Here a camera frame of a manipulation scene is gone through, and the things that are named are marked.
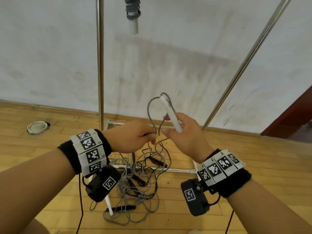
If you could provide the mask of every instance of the human hand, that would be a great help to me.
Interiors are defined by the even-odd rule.
[[[200,125],[183,113],[175,113],[178,120],[182,122],[182,133],[174,129],[163,129],[163,134],[171,139],[182,153],[191,157],[195,162],[202,163],[213,151],[206,141],[204,132]]]
[[[133,153],[147,142],[156,143],[154,128],[137,120],[104,130],[102,133],[113,152]]]

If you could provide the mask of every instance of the qr code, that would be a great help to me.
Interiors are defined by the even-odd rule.
[[[90,135],[89,132],[85,131],[85,132],[83,132],[83,133],[81,133],[81,134],[79,134],[77,136],[78,136],[79,139],[84,139],[84,138],[87,138],[87,137],[89,137],[91,135]]]
[[[204,181],[208,181],[210,179],[210,176],[205,169],[199,171],[199,173],[200,173],[201,177],[204,179]]]
[[[221,167],[226,170],[230,166],[232,166],[232,163],[227,159],[227,157],[221,157],[217,162],[221,165]]]
[[[222,172],[220,171],[220,169],[218,168],[218,166],[217,166],[215,163],[211,164],[211,165],[208,167],[208,170],[209,170],[209,173],[210,173],[213,177],[215,177],[216,175],[219,175],[219,174],[222,173]]]
[[[228,156],[234,163],[239,163],[239,160],[233,154],[230,153]]]
[[[185,197],[186,197],[186,201],[192,201],[192,200],[196,199],[194,191],[193,191],[192,188],[185,190],[184,194],[185,194]]]
[[[82,140],[80,141],[81,145],[83,146],[83,148],[86,150],[86,149],[89,149],[93,146],[96,145],[96,143],[94,142],[94,140],[92,139],[92,137],[90,138],[87,138],[85,140]]]
[[[101,161],[98,161],[97,163],[94,163],[94,164],[89,166],[89,171],[90,171],[90,173],[92,173],[92,172],[94,172],[100,168],[101,168]]]
[[[103,183],[103,186],[104,186],[107,190],[110,190],[115,184],[116,184],[116,181],[115,181],[112,177],[109,177],[109,178]]]
[[[98,159],[100,159],[99,157],[99,151],[95,148],[93,150],[90,150],[88,152],[86,152],[85,154],[87,156],[88,162],[92,163]]]

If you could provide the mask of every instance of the forearm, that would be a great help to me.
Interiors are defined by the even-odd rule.
[[[55,149],[0,173],[0,233],[19,233],[75,176]]]
[[[256,181],[227,198],[249,234],[312,233],[312,226]]]

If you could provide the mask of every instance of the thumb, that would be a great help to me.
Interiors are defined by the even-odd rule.
[[[162,132],[168,139],[171,139],[173,142],[175,142],[179,136],[179,133],[172,128],[163,129]]]
[[[156,134],[151,133],[151,134],[147,134],[145,136],[143,136],[145,143],[147,142],[151,142],[152,144],[156,143]]]

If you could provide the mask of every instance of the wristband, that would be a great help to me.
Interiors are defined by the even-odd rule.
[[[76,174],[82,172],[88,178],[110,163],[107,156],[112,149],[99,130],[90,129],[70,138],[58,149],[65,154]]]
[[[211,194],[218,192],[227,198],[251,179],[244,166],[230,151],[217,149],[197,169],[201,183]]]

